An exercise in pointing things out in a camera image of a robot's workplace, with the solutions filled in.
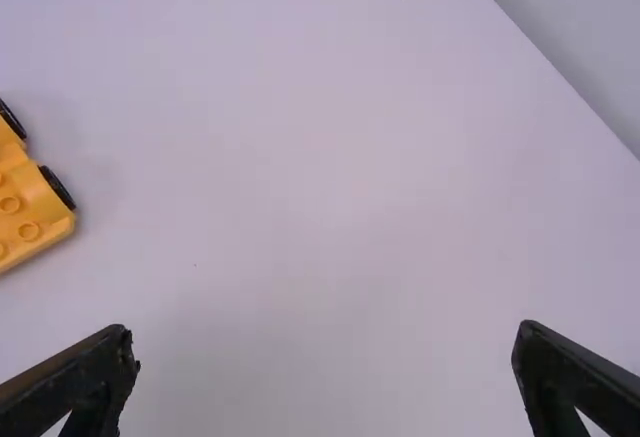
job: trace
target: lego stud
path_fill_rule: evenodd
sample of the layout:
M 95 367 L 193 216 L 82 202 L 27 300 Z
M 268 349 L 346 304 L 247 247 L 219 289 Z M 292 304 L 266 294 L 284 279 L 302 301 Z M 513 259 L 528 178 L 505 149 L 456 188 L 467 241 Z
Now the lego stud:
M 0 199 L 0 212 L 3 214 L 15 214 L 20 209 L 20 199 L 17 197 L 4 197 Z
M 40 169 L 40 173 L 64 205 L 66 205 L 71 211 L 76 210 L 76 203 L 73 201 L 73 197 L 71 197 L 71 194 L 66 187 L 62 185 L 58 176 L 46 165 L 41 165 L 38 169 Z
M 40 227 L 35 222 L 25 222 L 18 227 L 18 235 L 26 242 L 32 242 L 40 236 Z
M 2 99 L 0 99 L 0 117 L 4 119 L 7 125 L 11 127 L 11 130 L 13 130 L 18 137 L 22 140 L 27 139 L 27 132 L 24 130 L 24 127 L 22 127 L 20 121 L 15 115 L 13 115 L 9 106 L 7 106 Z

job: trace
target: yellow lego brick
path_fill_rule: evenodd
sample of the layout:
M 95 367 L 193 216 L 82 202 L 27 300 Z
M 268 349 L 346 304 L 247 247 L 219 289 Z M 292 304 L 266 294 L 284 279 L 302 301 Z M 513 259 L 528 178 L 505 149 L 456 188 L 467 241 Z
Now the yellow lego brick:
M 0 101 L 0 273 L 73 232 L 75 203 L 25 152 L 26 134 Z
M 0 146 L 16 143 L 25 148 L 24 141 L 27 133 L 2 99 L 0 99 L 0 117 L 2 117 L 0 118 Z

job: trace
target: white table surface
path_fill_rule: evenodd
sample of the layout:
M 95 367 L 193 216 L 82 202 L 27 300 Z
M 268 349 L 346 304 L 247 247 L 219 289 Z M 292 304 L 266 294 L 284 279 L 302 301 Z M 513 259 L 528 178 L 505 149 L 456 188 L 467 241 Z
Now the white table surface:
M 535 318 L 640 370 L 640 163 L 491 0 L 0 0 L 80 228 L 0 380 L 111 322 L 123 437 L 529 436 Z

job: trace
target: gray wall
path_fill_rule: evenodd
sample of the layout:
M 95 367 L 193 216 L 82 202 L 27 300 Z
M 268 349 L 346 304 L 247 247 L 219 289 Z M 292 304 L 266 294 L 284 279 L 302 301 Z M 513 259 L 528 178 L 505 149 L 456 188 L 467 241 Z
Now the gray wall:
M 640 156 L 640 0 L 496 0 Z

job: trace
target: black wheel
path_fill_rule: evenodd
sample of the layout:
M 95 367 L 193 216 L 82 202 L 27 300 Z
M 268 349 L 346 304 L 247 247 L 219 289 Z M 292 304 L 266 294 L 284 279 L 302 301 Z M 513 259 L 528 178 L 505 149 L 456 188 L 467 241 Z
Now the black wheel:
M 40 173 L 42 174 L 44 179 L 51 186 L 56 195 L 60 197 L 60 200 L 62 200 L 64 205 L 66 205 L 71 211 L 76 210 L 76 203 L 73 201 L 73 198 L 71 197 L 69 191 L 65 188 L 64 185 L 62 185 L 62 182 L 60 182 L 58 176 L 54 174 L 53 171 L 46 165 L 41 165 L 38 168 L 40 169 Z
M 27 139 L 27 132 L 24 130 L 24 127 L 22 127 L 20 121 L 15 115 L 13 115 L 9 106 L 5 104 L 2 99 L 0 99 L 0 116 L 2 116 L 4 121 L 9 125 L 9 127 L 11 127 L 11 130 L 13 130 L 18 137 L 22 140 Z

